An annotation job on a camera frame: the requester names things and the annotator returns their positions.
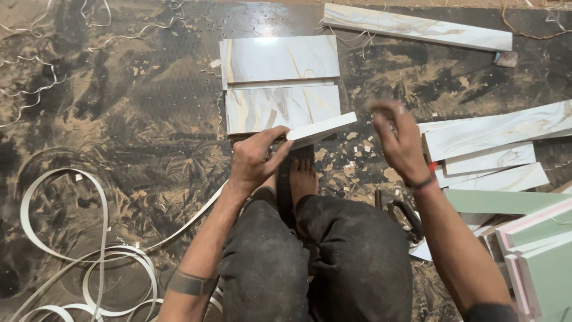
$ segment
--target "black pants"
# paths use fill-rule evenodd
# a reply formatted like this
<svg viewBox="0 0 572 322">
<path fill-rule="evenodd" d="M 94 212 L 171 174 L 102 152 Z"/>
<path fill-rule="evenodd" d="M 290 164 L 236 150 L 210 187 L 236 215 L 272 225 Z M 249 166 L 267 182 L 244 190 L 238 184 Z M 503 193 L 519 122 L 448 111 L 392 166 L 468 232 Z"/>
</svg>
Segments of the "black pants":
<svg viewBox="0 0 572 322">
<path fill-rule="evenodd" d="M 320 258 L 308 284 L 309 251 L 259 189 L 225 243 L 224 321 L 411 321 L 412 273 L 403 229 L 361 202 L 307 195 L 299 223 Z"/>
</svg>

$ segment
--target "dark floor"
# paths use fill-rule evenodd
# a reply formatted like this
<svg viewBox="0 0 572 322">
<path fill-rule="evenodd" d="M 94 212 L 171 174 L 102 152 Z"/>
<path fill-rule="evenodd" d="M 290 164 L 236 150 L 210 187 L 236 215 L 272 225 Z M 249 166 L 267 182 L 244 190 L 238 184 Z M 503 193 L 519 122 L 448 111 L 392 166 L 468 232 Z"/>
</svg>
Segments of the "dark floor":
<svg viewBox="0 0 572 322">
<path fill-rule="evenodd" d="M 55 65 L 58 77 L 68 78 L 43 91 L 41 103 L 28 108 L 19 123 L 0 129 L 2 320 L 63 265 L 31 244 L 19 223 L 22 195 L 36 178 L 60 167 L 96 175 L 109 201 L 110 243 L 139 242 L 142 248 L 153 245 L 181 227 L 228 176 L 231 146 L 225 136 L 225 120 L 219 125 L 217 109 L 221 83 L 200 72 L 218 58 L 218 41 L 224 37 L 331 33 L 315 29 L 322 15 L 318 3 L 188 2 L 183 5 L 184 23 L 175 21 L 171 30 L 154 30 L 144 40 L 112 41 L 107 48 L 91 53 L 88 47 L 113 35 L 134 36 L 148 23 L 166 25 L 174 12 L 168 2 L 115 2 L 111 3 L 111 26 L 88 28 L 79 14 L 82 3 L 54 2 L 44 23 L 39 24 L 44 38 L 0 33 L 2 59 L 39 55 Z M 107 16 L 98 8 L 95 19 L 101 23 Z M 499 10 L 494 9 L 390 7 L 388 11 L 507 30 Z M 8 25 L 24 25 L 18 20 L 20 13 L 10 16 L 13 21 Z M 527 32 L 558 31 L 555 24 L 544 22 L 544 11 L 514 10 L 508 16 Z M 561 20 L 565 18 L 570 20 L 570 14 L 562 13 Z M 357 35 L 335 32 L 343 38 Z M 519 54 L 515 69 L 493 66 L 494 53 L 453 46 L 379 36 L 365 48 L 362 38 L 339 41 L 342 112 L 355 111 L 358 122 L 338 137 L 314 146 L 313 151 L 307 148 L 298 153 L 315 152 L 316 167 L 323 174 L 323 194 L 368 203 L 374 202 L 377 187 L 402 195 L 403 182 L 379 156 L 379 139 L 363 108 L 367 101 L 401 99 L 418 121 L 432 121 L 506 113 L 570 99 L 571 40 L 572 34 L 546 41 L 514 37 Z M 6 68 L 0 78 L 2 87 L 15 83 L 19 89 L 36 89 L 52 82 L 46 66 L 25 63 L 19 68 L 2 68 Z M 33 100 L 35 97 L 26 97 L 27 102 Z M 13 108 L 23 103 L 19 98 L 2 101 L 1 123 L 10 120 Z M 224 115 L 224 101 L 219 107 Z M 370 136 L 374 137 L 374 153 L 363 151 Z M 354 154 L 354 147 L 361 156 Z M 537 158 L 551 182 L 538 191 L 552 190 L 572 179 L 572 167 L 566 166 L 571 147 L 571 138 L 535 142 Z M 344 168 L 350 160 L 356 167 Z M 287 178 L 281 180 L 280 188 L 288 194 Z M 100 206 L 95 189 L 86 180 L 77 182 L 71 174 L 59 176 L 40 185 L 30 208 L 32 224 L 52 249 L 79 257 L 97 247 Z M 160 297 L 196 230 L 193 227 L 151 254 Z M 434 266 L 415 260 L 411 264 L 414 321 L 460 321 Z M 147 279 L 141 267 L 126 262 L 108 270 L 104 308 L 127 309 L 145 295 L 148 284 L 141 282 Z M 83 267 L 71 270 L 35 305 L 83 302 L 78 283 L 83 272 Z M 96 274 L 92 279 L 95 285 Z M 137 318 L 143 320 L 144 313 L 141 310 Z M 219 313 L 212 314 L 216 320 Z"/>
</svg>

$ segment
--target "hand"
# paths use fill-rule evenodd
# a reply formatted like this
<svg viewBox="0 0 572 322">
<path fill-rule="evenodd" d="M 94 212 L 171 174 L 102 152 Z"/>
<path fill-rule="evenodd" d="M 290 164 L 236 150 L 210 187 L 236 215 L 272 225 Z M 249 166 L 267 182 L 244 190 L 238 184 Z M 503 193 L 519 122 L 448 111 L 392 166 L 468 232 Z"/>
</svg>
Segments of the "hand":
<svg viewBox="0 0 572 322">
<path fill-rule="evenodd" d="M 382 99 L 368 106 L 374 113 L 374 127 L 382 141 L 387 163 L 409 183 L 420 184 L 431 176 L 421 151 L 421 135 L 413 116 L 399 101 Z M 392 131 L 394 121 L 397 135 Z"/>
<path fill-rule="evenodd" d="M 227 184 L 233 193 L 247 198 L 278 169 L 294 141 L 287 141 L 272 154 L 268 149 L 276 138 L 289 131 L 285 126 L 265 129 L 234 144 L 231 176 Z"/>
</svg>

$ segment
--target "forearm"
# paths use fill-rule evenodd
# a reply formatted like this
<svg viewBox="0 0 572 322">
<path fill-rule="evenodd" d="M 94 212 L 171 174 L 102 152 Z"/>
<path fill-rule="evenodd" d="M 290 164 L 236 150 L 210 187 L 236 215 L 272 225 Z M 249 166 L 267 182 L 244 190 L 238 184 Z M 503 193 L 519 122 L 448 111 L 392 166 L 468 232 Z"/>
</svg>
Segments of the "forearm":
<svg viewBox="0 0 572 322">
<path fill-rule="evenodd" d="M 479 303 L 511 304 L 500 270 L 443 192 L 426 190 L 415 202 L 437 271 L 459 310 Z"/>
<path fill-rule="evenodd" d="M 173 274 L 160 321 L 202 321 L 225 242 L 247 196 L 227 184 Z"/>
</svg>

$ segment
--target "bare foot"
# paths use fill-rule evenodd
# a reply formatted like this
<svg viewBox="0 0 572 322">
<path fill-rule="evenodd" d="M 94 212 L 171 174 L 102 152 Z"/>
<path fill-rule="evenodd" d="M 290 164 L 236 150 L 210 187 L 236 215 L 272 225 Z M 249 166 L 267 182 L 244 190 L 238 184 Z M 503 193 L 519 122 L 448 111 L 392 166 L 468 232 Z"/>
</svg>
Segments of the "bare foot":
<svg viewBox="0 0 572 322">
<path fill-rule="evenodd" d="M 310 160 L 293 160 L 290 165 L 290 189 L 292 190 L 292 203 L 294 209 L 300 198 L 305 195 L 318 195 L 318 177 Z"/>
</svg>

